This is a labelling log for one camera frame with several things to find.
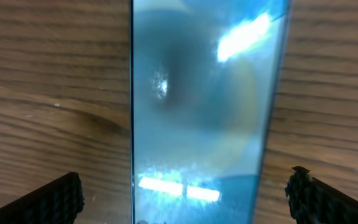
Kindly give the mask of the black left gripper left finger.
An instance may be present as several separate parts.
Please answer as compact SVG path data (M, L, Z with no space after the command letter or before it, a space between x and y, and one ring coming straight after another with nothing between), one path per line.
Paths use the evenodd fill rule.
M0 208L0 224L72 224L85 200L79 174L69 172Z

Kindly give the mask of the Samsung Galaxy smartphone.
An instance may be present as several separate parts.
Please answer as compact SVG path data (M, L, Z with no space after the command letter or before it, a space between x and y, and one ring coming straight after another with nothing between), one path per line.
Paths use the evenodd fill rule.
M251 223L289 0L131 2L133 223Z

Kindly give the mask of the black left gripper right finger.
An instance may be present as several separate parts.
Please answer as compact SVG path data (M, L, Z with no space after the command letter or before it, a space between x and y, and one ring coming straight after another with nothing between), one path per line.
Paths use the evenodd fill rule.
M292 168L285 195L297 224L358 224L358 201L310 175Z

